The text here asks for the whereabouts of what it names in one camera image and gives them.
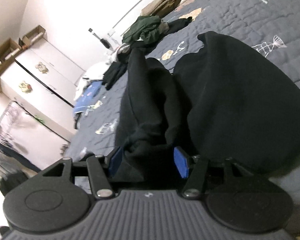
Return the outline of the black sweatshirt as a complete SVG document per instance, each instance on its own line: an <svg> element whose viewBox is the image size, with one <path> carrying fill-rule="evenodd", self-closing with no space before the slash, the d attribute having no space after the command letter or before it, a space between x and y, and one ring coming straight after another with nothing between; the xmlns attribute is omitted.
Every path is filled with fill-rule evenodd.
<svg viewBox="0 0 300 240"><path fill-rule="evenodd" d="M260 174L300 153L300 89L245 43L209 31L203 47L169 72L133 49L115 145L114 180L165 184L180 178L173 150L215 162L234 158Z"/></svg>

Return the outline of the blue pillow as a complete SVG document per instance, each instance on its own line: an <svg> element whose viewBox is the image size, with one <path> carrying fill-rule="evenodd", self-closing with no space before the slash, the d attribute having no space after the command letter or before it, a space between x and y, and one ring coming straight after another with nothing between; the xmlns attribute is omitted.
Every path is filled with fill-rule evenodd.
<svg viewBox="0 0 300 240"><path fill-rule="evenodd" d="M82 114L91 105L102 87L102 81L93 81L85 89L75 102L73 117Z"/></svg>

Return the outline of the white wardrobe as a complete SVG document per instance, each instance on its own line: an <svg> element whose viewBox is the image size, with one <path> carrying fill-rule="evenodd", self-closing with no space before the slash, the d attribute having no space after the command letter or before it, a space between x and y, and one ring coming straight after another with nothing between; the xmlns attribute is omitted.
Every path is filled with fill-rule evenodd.
<svg viewBox="0 0 300 240"><path fill-rule="evenodd" d="M85 71L41 39L17 56L0 76L2 92L63 139L76 133L72 111Z"/></svg>

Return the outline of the black hanging device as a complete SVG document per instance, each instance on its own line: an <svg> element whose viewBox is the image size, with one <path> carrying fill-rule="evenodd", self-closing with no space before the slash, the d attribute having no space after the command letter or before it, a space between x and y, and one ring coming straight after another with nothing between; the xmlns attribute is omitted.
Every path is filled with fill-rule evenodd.
<svg viewBox="0 0 300 240"><path fill-rule="evenodd" d="M106 47L107 49L112 49L112 45L110 42L110 36L108 34L104 35L103 37L98 36L97 34L94 34L97 39Z"/></svg>

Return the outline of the dark green garment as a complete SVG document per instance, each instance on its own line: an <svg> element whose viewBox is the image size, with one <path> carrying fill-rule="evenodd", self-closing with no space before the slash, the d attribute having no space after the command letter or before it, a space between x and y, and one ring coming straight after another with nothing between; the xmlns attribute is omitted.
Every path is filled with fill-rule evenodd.
<svg viewBox="0 0 300 240"><path fill-rule="evenodd" d="M168 30L168 23L159 16L139 16L124 33L122 43L132 44L135 41L143 41L145 44L150 44L157 41L160 35L167 33Z"/></svg>

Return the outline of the large cardboard box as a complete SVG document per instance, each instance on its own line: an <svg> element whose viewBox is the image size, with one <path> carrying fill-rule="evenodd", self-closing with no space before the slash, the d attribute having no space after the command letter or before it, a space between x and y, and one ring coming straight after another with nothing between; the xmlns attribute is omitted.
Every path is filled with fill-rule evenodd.
<svg viewBox="0 0 300 240"><path fill-rule="evenodd" d="M21 46L19 46L19 44L14 42L11 38L8 38L0 45L0 77L22 51Z"/></svg>

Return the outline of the folded brown blanket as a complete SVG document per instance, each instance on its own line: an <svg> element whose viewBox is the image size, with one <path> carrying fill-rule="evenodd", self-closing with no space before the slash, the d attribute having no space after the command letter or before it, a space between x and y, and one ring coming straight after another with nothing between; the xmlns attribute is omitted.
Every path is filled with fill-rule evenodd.
<svg viewBox="0 0 300 240"><path fill-rule="evenodd" d="M172 12L181 0L154 0L141 10L140 16L165 17Z"/></svg>

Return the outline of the grey quilted bedspread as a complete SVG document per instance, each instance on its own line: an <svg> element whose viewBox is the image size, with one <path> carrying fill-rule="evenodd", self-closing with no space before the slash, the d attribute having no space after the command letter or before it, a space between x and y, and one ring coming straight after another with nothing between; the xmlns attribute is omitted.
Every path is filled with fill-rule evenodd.
<svg viewBox="0 0 300 240"><path fill-rule="evenodd" d="M173 70L183 55L200 50L203 44L197 38L199 34L215 31L253 47L300 88L300 0L195 0L166 18L172 21L194 9L201 12L193 22L166 36L150 57L167 55L162 64ZM110 90L100 89L93 98L96 109L81 116L66 156L78 161L88 152L111 152L126 83L127 76L123 75Z"/></svg>

